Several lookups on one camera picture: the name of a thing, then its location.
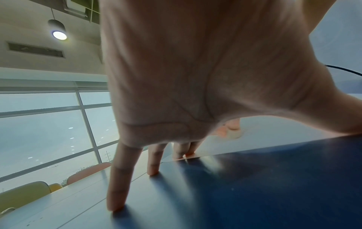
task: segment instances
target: ceiling vent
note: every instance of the ceiling vent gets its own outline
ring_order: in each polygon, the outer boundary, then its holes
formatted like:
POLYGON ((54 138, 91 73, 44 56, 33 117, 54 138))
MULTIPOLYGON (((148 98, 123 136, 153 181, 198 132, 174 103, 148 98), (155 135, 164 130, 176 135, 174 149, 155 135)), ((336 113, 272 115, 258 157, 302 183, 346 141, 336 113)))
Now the ceiling vent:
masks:
POLYGON ((8 46, 9 46, 10 51, 64 58, 63 51, 56 50, 56 49, 37 47, 37 46, 31 46, 31 45, 22 45, 22 44, 10 43, 10 42, 8 42, 8 46))

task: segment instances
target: glass window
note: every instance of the glass window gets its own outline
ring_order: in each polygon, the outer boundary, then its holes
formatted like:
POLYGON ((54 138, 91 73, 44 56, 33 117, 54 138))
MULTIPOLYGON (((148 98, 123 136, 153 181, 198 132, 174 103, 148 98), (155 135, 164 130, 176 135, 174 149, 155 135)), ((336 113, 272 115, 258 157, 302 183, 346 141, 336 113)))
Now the glass window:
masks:
POLYGON ((92 148, 80 110, 0 118, 0 177, 92 148))
POLYGON ((112 162, 114 158, 114 154, 116 153, 117 144, 104 147, 99 149, 99 155, 101 156, 102 162, 112 162))
POLYGON ((110 103, 109 92, 81 92, 83 105, 110 103))
POLYGON ((111 106, 86 109, 86 114, 97 146, 120 138, 111 106))
POLYGON ((0 94, 0 112, 78 105, 75 93, 0 94))
POLYGON ((87 153, 23 176, 1 182, 0 193, 35 181, 44 181, 47 184, 58 183, 64 185, 66 184, 68 177, 97 163, 94 152, 87 153))

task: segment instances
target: orange chair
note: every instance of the orange chair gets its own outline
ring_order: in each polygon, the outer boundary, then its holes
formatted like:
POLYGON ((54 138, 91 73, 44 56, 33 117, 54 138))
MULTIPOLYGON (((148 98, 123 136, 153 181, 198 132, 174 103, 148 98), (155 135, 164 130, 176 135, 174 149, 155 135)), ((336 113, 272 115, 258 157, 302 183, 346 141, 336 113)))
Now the orange chair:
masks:
POLYGON ((76 174, 71 175, 67 179, 67 185, 73 184, 74 182, 77 182, 83 178, 86 178, 92 174, 95 174, 96 172, 99 172, 101 170, 104 170, 105 168, 110 167, 112 164, 109 162, 104 162, 101 164, 94 165, 92 167, 89 167, 87 169, 81 170, 76 174))

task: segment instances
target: tabletop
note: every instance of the tabletop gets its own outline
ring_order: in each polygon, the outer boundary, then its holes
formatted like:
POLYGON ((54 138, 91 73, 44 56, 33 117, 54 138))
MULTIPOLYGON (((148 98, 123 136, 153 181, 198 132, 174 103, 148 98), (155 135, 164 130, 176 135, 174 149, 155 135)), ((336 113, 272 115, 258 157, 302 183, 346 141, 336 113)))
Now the tabletop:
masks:
POLYGON ((114 214, 104 171, 31 217, 5 216, 0 228, 360 228, 361 163, 362 135, 165 162, 159 175, 133 180, 114 214))

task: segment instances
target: yellow chair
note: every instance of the yellow chair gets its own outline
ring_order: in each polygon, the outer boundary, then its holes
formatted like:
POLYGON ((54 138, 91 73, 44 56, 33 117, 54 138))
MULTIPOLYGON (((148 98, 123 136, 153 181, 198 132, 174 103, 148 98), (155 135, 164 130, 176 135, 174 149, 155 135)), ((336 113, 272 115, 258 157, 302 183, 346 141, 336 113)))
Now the yellow chair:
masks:
POLYGON ((55 192, 55 191, 61 189, 62 186, 60 184, 58 184, 58 183, 54 183, 54 184, 50 184, 49 188, 50 188, 51 192, 55 192))
POLYGON ((49 186, 43 181, 25 184, 0 193, 0 212, 2 213, 0 217, 50 193, 49 186))
POLYGON ((110 167, 112 164, 109 162, 100 163, 97 165, 94 165, 92 167, 86 168, 84 170, 79 171, 76 174, 71 175, 67 179, 67 185, 73 184, 74 182, 77 182, 83 178, 86 178, 92 174, 95 174, 96 172, 99 172, 101 170, 104 170, 105 168, 110 167))

